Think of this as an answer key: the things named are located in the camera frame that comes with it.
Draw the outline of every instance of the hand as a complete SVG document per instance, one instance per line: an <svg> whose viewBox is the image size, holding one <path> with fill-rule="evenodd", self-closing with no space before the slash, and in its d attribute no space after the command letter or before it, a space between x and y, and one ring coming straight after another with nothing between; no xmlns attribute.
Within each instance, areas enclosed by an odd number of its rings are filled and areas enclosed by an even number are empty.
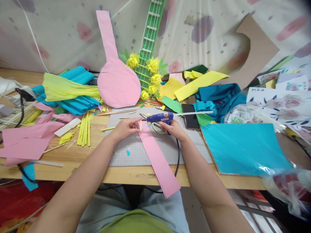
<svg viewBox="0 0 311 233"><path fill-rule="evenodd" d="M158 124L166 133L170 132L170 134L176 137L179 141L189 139L188 134L186 134L186 132L181 128L181 126L176 120L171 120L170 121L171 125L168 125L162 121L158 122Z"/></svg>
<svg viewBox="0 0 311 233"><path fill-rule="evenodd" d="M108 136L113 137L113 139L118 142L130 134L133 133L142 133L139 129L138 121L141 120L141 117L123 119L121 120L117 126L113 129L113 131L108 134Z"/></svg>

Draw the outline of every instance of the green shirt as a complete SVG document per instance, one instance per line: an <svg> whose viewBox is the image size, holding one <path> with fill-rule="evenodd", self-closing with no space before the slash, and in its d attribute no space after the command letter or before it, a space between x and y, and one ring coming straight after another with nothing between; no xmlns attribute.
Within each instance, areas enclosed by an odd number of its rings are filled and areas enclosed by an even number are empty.
<svg viewBox="0 0 311 233"><path fill-rule="evenodd" d="M107 225L101 233L174 233L168 225L150 213L136 209L130 211Z"/></svg>

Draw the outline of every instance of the jeans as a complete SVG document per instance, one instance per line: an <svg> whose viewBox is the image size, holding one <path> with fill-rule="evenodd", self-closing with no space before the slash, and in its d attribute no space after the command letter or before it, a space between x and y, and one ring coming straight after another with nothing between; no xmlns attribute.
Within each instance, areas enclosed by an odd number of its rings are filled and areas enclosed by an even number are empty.
<svg viewBox="0 0 311 233"><path fill-rule="evenodd" d="M161 190L159 186L149 187L156 191ZM155 218L164 221L176 233L190 233L180 191L166 199L163 194L144 189L137 209L149 212ZM85 209L76 232L100 232L129 211L131 206L123 187L97 191Z"/></svg>

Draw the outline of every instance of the yellow paper flower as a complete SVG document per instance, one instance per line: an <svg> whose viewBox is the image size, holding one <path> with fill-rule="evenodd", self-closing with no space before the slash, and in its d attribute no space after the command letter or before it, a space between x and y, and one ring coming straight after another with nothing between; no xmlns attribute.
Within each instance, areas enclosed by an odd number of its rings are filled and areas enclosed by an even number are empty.
<svg viewBox="0 0 311 233"><path fill-rule="evenodd" d="M160 74L154 74L151 79L150 79L151 83L154 85L159 85L162 80L161 80L161 75Z"/></svg>
<svg viewBox="0 0 311 233"><path fill-rule="evenodd" d="M157 90L158 89L154 85L149 86L149 88L148 88L148 91L149 91L150 94L156 93Z"/></svg>
<svg viewBox="0 0 311 233"><path fill-rule="evenodd" d="M147 63L147 69L150 71L150 73L158 73L158 68L159 68L159 62L160 59L158 58L151 58Z"/></svg>
<svg viewBox="0 0 311 233"><path fill-rule="evenodd" d="M126 61L126 65L131 69L135 69L139 64L139 54L131 53L130 58Z"/></svg>
<svg viewBox="0 0 311 233"><path fill-rule="evenodd" d="M149 94L148 94L148 92L146 92L145 90L142 91L142 94L141 94L140 98L141 98L142 100L149 99Z"/></svg>

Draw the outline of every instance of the smartphone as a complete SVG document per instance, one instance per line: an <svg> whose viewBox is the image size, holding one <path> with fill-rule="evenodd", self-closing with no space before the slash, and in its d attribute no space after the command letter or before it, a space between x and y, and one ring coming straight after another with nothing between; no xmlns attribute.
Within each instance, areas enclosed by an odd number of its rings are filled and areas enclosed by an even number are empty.
<svg viewBox="0 0 311 233"><path fill-rule="evenodd" d="M181 104L182 111L184 113L187 112L195 112L194 106L189 104ZM185 124L187 129L200 129L200 125L198 122L198 118L196 114L193 115L185 115L184 116Z"/></svg>

